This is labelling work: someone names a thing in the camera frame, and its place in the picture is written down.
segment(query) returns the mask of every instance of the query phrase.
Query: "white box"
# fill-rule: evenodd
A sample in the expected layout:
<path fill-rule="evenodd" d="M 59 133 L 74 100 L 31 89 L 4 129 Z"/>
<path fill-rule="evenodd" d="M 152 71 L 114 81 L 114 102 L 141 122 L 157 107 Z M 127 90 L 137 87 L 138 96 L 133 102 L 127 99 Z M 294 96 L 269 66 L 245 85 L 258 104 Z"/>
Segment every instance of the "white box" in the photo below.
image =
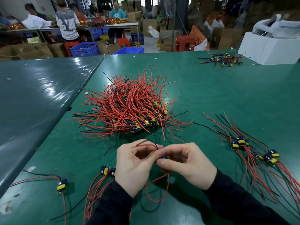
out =
<path fill-rule="evenodd" d="M 238 53 L 262 65 L 295 64 L 300 58 L 300 39 L 274 39 L 246 32 Z"/>

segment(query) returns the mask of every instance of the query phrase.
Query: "blue basket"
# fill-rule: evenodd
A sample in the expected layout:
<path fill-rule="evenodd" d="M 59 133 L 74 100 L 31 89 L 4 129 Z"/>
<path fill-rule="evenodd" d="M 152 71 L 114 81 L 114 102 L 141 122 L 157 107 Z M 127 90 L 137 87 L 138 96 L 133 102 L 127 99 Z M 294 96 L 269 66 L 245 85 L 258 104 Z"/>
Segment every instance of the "blue basket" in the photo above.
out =
<path fill-rule="evenodd" d="M 123 47 L 122 49 L 114 52 L 113 54 L 143 54 L 143 47 Z"/>
<path fill-rule="evenodd" d="M 99 48 L 96 42 L 82 42 L 70 49 L 73 57 L 99 55 Z"/>
<path fill-rule="evenodd" d="M 144 34 L 139 32 L 139 36 L 140 36 L 140 44 L 144 45 Z M 131 40 L 133 42 L 137 42 L 137 33 L 131 33 Z"/>

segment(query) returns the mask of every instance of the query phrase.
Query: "orange shirt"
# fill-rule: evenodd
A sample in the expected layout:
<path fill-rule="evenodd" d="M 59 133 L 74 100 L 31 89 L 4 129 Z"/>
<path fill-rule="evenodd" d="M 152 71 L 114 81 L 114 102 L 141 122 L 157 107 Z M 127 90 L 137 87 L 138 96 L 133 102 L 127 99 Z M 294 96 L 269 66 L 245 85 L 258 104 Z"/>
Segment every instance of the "orange shirt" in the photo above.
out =
<path fill-rule="evenodd" d="M 85 16 L 84 16 L 84 14 L 83 13 L 81 13 L 81 12 L 79 12 L 77 15 L 77 19 L 80 21 L 80 20 L 82 20 L 82 21 L 87 21 L 86 20 L 86 18 L 85 18 Z"/>

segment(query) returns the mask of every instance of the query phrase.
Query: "blue t-shirt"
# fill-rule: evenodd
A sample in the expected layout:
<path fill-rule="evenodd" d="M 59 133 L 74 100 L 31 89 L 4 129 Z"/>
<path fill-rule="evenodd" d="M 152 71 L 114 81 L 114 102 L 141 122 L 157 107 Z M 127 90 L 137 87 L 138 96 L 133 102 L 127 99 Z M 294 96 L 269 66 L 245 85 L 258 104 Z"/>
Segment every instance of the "blue t-shirt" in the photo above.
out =
<path fill-rule="evenodd" d="M 125 12 L 122 9 L 119 9 L 119 11 L 116 11 L 115 9 L 111 10 L 110 17 L 112 18 L 120 18 L 125 19 Z"/>

